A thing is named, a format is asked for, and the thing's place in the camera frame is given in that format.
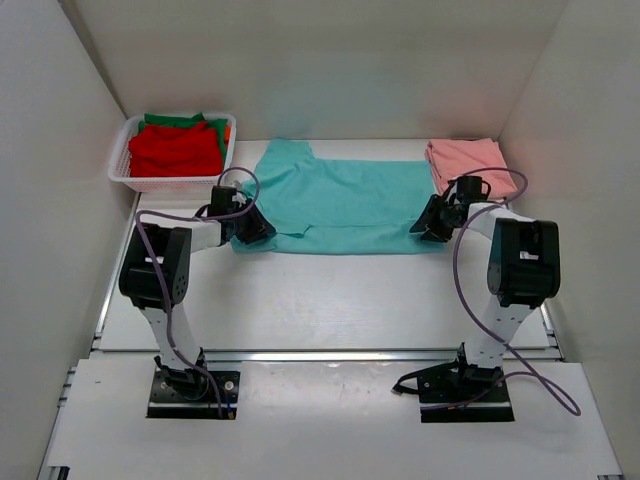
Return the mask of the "teal t shirt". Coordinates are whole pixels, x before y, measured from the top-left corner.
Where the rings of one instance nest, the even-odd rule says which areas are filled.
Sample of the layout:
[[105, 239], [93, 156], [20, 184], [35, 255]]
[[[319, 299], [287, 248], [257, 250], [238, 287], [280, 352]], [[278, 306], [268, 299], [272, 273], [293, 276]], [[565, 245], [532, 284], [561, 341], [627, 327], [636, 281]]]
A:
[[413, 255], [441, 245], [411, 233], [434, 185], [425, 161], [321, 159], [305, 141], [271, 141], [243, 191], [275, 228], [237, 253]]

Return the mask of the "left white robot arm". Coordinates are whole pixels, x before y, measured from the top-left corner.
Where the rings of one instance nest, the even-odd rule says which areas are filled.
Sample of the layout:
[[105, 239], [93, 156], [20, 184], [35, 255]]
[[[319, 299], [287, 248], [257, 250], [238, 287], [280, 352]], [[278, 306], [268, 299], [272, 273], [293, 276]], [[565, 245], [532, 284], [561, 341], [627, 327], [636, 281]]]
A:
[[208, 389], [202, 349], [195, 341], [183, 307], [189, 287], [191, 255], [236, 240], [261, 243], [275, 227], [257, 205], [256, 193], [215, 186], [207, 205], [185, 218], [151, 210], [135, 216], [135, 226], [118, 285], [145, 317], [159, 348], [157, 368], [174, 375], [174, 385], [188, 398]]

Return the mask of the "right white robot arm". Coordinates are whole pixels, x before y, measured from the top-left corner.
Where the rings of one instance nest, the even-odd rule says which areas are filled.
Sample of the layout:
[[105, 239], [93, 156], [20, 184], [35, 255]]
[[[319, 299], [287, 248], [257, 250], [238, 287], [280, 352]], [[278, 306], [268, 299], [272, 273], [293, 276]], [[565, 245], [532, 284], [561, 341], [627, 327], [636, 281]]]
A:
[[492, 201], [491, 193], [491, 185], [477, 171], [459, 176], [443, 193], [431, 195], [410, 227], [424, 241], [454, 238], [454, 261], [466, 230], [491, 241], [489, 302], [481, 317], [470, 315], [481, 332], [461, 345], [459, 368], [448, 376], [449, 391], [465, 401], [483, 390], [485, 379], [502, 371], [504, 354], [520, 325], [558, 293], [561, 282], [558, 225], [520, 216], [507, 208], [506, 199]]

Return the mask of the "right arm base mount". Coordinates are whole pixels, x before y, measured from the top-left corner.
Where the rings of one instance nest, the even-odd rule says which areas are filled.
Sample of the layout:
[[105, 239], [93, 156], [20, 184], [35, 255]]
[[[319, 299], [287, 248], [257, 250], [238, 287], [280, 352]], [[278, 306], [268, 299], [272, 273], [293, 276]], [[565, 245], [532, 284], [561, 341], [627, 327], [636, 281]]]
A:
[[454, 360], [401, 376], [397, 395], [415, 395], [423, 423], [508, 423], [515, 420], [500, 366], [470, 363], [460, 346]]

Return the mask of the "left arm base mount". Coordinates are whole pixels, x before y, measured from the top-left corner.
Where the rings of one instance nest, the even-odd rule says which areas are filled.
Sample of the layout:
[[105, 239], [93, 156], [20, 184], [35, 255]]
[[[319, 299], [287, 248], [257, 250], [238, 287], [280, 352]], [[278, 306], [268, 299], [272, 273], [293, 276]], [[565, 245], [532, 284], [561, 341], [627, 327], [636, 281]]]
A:
[[146, 417], [152, 419], [234, 420], [240, 393], [241, 372], [209, 370], [210, 380], [193, 370], [171, 369], [154, 358], [156, 368], [150, 388]]

